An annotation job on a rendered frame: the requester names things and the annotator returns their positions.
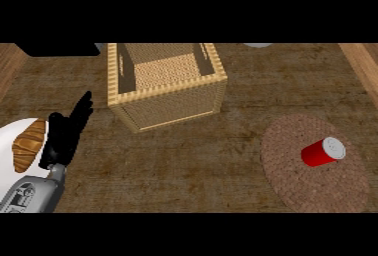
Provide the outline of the white plate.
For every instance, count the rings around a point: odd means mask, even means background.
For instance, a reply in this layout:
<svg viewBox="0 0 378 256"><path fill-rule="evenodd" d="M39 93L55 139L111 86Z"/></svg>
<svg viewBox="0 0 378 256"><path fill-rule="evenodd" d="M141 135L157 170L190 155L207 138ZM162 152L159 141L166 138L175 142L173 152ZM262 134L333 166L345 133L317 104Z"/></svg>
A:
<svg viewBox="0 0 378 256"><path fill-rule="evenodd" d="M4 197L15 182L24 176L37 176L46 178L49 175L49 171L39 167L43 151L39 151L36 159L24 173L18 173L14 166L14 141L35 121L36 118L26 118L0 127L0 201L4 200Z"/></svg>

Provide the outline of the tan wicker basket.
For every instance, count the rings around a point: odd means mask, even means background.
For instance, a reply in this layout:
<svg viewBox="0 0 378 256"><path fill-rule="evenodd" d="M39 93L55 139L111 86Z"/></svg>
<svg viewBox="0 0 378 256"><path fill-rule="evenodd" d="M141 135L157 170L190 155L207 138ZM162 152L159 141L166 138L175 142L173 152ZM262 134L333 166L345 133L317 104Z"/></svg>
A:
<svg viewBox="0 0 378 256"><path fill-rule="evenodd" d="M133 132L219 113L226 85L212 43L108 45L108 107Z"/></svg>

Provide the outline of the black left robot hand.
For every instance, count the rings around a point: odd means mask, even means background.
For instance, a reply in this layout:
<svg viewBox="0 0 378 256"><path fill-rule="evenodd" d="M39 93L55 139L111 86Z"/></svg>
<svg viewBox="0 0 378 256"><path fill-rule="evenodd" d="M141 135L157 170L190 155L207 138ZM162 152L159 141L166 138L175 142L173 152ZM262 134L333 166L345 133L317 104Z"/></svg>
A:
<svg viewBox="0 0 378 256"><path fill-rule="evenodd" d="M39 163L40 168L49 169L55 164L70 165L77 150L80 134L94 113L92 106L92 92L88 91L68 117L60 112L54 112L49 115L48 141Z"/></svg>

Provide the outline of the round brown woven placemat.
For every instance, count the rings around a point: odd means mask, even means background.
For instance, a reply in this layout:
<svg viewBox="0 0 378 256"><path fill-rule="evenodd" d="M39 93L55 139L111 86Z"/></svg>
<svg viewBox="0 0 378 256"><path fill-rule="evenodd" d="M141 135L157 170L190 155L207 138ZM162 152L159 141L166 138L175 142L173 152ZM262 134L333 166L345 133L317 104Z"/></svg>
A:
<svg viewBox="0 0 378 256"><path fill-rule="evenodd" d="M294 211L365 210L370 183L364 161L330 122L306 114L280 117L263 134L262 164L274 191Z"/></svg>

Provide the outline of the red can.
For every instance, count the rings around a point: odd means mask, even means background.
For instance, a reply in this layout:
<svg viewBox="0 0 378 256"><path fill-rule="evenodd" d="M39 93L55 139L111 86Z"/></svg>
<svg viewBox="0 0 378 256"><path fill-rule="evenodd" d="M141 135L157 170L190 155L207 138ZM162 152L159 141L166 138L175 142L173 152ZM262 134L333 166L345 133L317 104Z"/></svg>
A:
<svg viewBox="0 0 378 256"><path fill-rule="evenodd" d="M343 142L327 137L302 150L302 160L311 167L336 162L346 157L346 146Z"/></svg>

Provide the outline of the brown croissant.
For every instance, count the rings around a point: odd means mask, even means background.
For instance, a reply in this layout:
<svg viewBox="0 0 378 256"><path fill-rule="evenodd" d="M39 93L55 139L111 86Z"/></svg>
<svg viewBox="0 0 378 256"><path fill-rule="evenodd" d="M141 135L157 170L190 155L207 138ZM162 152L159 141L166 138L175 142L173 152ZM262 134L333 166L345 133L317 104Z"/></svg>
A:
<svg viewBox="0 0 378 256"><path fill-rule="evenodd" d="M46 121L39 118L18 135L12 143L14 167L18 173L30 168L43 147Z"/></svg>

